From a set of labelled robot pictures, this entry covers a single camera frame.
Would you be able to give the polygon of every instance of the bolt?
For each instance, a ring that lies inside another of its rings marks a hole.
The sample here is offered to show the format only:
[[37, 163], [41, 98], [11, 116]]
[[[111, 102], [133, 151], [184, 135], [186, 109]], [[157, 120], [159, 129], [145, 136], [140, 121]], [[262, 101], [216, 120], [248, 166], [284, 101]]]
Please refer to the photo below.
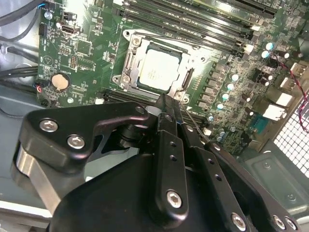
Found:
[[288, 225], [293, 229], [293, 230], [297, 230], [296, 225], [294, 224], [294, 222], [292, 222], [292, 220], [290, 220], [288, 217], [285, 217], [286, 222], [288, 223]]
[[217, 150], [217, 151], [220, 151], [221, 150], [221, 148], [217, 145], [217, 144], [212, 144], [213, 145], [213, 147]]
[[296, 200], [296, 196], [294, 194], [289, 194], [288, 199], [293, 202]]
[[264, 168], [270, 168], [270, 167], [271, 167], [271, 165], [270, 165], [269, 163], [267, 163], [267, 162], [265, 162], [265, 163], [263, 164], [263, 166], [264, 166]]
[[130, 81], [129, 78], [126, 77], [126, 76], [125, 76], [122, 80], [123, 80], [125, 83], [129, 83], [129, 81]]
[[58, 124], [52, 120], [43, 120], [40, 122], [40, 128], [46, 132], [55, 132], [58, 130]]
[[138, 45], [140, 45], [140, 40], [138, 38], [135, 38], [135, 39], [132, 40], [132, 44], [134, 46], [138, 46]]
[[238, 214], [232, 213], [232, 221], [240, 231], [246, 230], [246, 224]]
[[46, 11], [44, 13], [44, 17], [47, 19], [47, 20], [51, 20], [53, 18], [53, 14], [50, 13], [49, 11]]
[[85, 146], [85, 141], [78, 135], [72, 135], [68, 138], [68, 145], [74, 149], [82, 149]]
[[189, 125], [186, 125], [186, 127], [187, 127], [188, 131], [193, 132], [193, 128], [192, 127], [190, 127]]
[[140, 106], [135, 107], [135, 110], [136, 110], [137, 112], [139, 112], [140, 114], [142, 114], [142, 115], [145, 113], [144, 109], [141, 108]]
[[68, 99], [67, 99], [67, 102], [68, 102], [69, 104], [72, 104], [72, 103], [74, 102], [74, 99], [73, 99], [73, 98], [68, 98]]
[[170, 122], [173, 121], [173, 119], [172, 119], [172, 117], [171, 117], [170, 115], [165, 115], [165, 118], [166, 118], [168, 121], [170, 121]]
[[173, 206], [174, 208], [180, 208], [182, 205], [182, 199], [174, 191], [168, 191], [167, 200], [168, 200], [168, 203], [170, 203], [170, 205]]
[[285, 230], [285, 224], [283, 223], [283, 221], [281, 221], [281, 219], [276, 215], [274, 215], [273, 217], [277, 226], [279, 226], [280, 229]]

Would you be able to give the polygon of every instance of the mounting screw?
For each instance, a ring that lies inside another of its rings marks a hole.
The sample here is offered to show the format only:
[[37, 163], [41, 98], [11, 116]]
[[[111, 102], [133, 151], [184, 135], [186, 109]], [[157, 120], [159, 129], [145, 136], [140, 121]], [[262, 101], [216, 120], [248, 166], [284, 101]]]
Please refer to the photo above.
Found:
[[279, 226], [280, 229], [285, 230], [285, 224], [283, 223], [283, 221], [281, 221], [281, 219], [276, 215], [274, 215], [273, 217], [277, 226]]
[[293, 230], [297, 230], [296, 225], [294, 224], [294, 222], [292, 222], [292, 220], [290, 220], [288, 217], [285, 217], [286, 222], [288, 223], [288, 225], [293, 229]]
[[139, 112], [140, 114], [142, 114], [142, 115], [145, 113], [144, 109], [141, 108], [140, 106], [135, 107], [135, 110], [136, 110], [137, 112]]
[[232, 221], [240, 231], [246, 230], [246, 224], [238, 214], [232, 213]]
[[221, 148], [217, 145], [217, 144], [212, 144], [213, 145], [213, 147], [217, 150], [217, 151], [220, 151], [221, 150]]
[[187, 127], [188, 131], [193, 132], [193, 128], [192, 127], [190, 127], [189, 125], [186, 125], [186, 127]]
[[135, 38], [135, 39], [132, 40], [132, 44], [134, 46], [138, 46], [138, 45], [140, 45], [140, 40], [138, 38]]
[[74, 149], [82, 149], [85, 146], [85, 141], [78, 135], [72, 135], [68, 138], [68, 145]]
[[170, 203], [170, 205], [173, 206], [174, 208], [180, 208], [182, 205], [182, 199], [174, 191], [168, 191], [167, 200]]
[[51, 20], [53, 18], [53, 14], [50, 13], [49, 11], [46, 11], [44, 13], [44, 17], [47, 19], [47, 20]]
[[40, 128], [46, 132], [55, 132], [58, 130], [58, 124], [52, 120], [43, 120], [40, 122]]

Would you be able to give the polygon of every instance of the electrolytic capacitor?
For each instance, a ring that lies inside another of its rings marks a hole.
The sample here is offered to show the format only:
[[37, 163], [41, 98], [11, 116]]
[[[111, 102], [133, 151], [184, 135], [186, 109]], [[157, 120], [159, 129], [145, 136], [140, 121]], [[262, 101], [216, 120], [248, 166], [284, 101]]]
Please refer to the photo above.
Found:
[[278, 54], [279, 57], [282, 57], [282, 58], [285, 58], [285, 59], [290, 57], [290, 54], [288, 52], [276, 51], [276, 53]]
[[250, 109], [249, 107], [246, 107], [246, 108], [245, 108], [245, 111], [246, 111], [246, 113], [247, 113], [249, 116], [254, 115], [254, 112], [253, 112], [252, 109]]
[[268, 81], [271, 81], [274, 77], [273, 77], [273, 75], [270, 75], [270, 74], [268, 74], [268, 73], [265, 73], [264, 74], [264, 77], [268, 80]]
[[224, 131], [224, 129], [219, 129], [219, 130], [218, 130], [218, 133], [219, 133], [220, 137], [225, 136], [225, 131]]
[[250, 102], [251, 101], [250, 96], [245, 94], [245, 93], [241, 95], [241, 98], [244, 99], [246, 102]]
[[213, 122], [214, 118], [213, 118], [213, 115], [212, 114], [208, 114], [207, 115], [207, 119], [209, 122]]
[[260, 79], [259, 83], [264, 86], [269, 86], [269, 81], [264, 77]]

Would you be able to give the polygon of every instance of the perforated metal panel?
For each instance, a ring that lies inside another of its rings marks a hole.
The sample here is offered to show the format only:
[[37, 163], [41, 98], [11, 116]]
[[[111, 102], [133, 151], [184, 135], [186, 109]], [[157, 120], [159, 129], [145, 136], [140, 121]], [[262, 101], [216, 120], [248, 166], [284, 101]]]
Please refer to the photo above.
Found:
[[[309, 124], [307, 111], [307, 109], [303, 111], [304, 127]], [[299, 124], [298, 109], [285, 124], [274, 143], [309, 178], [309, 134], [304, 132]]]

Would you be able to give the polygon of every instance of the green circuit board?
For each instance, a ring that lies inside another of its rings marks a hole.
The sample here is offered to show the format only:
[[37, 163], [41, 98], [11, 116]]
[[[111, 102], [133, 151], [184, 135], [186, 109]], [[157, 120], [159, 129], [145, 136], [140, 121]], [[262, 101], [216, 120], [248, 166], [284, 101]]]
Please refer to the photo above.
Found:
[[[251, 116], [245, 111], [268, 88], [276, 86], [276, 79], [286, 76], [284, 70], [271, 69], [268, 73], [274, 78], [269, 85], [252, 80], [256, 69], [267, 65], [262, 57], [266, 44], [273, 43], [273, 50], [290, 54], [282, 62], [291, 66], [298, 63], [297, 38], [309, 19], [308, 6], [294, 0], [259, 1], [276, 11], [273, 18], [211, 0], [47, 2], [41, 16], [38, 80], [51, 80], [56, 73], [70, 79], [70, 86], [63, 91], [53, 85], [44, 88], [54, 107], [95, 104], [107, 90], [128, 101], [133, 97], [153, 104], [158, 91], [149, 94], [148, 88], [141, 94], [115, 83], [122, 75], [130, 44], [124, 31], [146, 30], [157, 35], [152, 41], [169, 38], [203, 48], [199, 60], [191, 61], [195, 65], [188, 72], [191, 81], [182, 101], [196, 118], [207, 121], [210, 114], [213, 116], [210, 139], [218, 140], [219, 131], [224, 130], [220, 140], [231, 153], [237, 151], [244, 131], [263, 131], [271, 123], [257, 112]], [[51, 19], [44, 16], [46, 12], [52, 14]], [[77, 33], [64, 31], [65, 12], [76, 15], [68, 24]], [[250, 96], [250, 102], [244, 101], [242, 94]]]

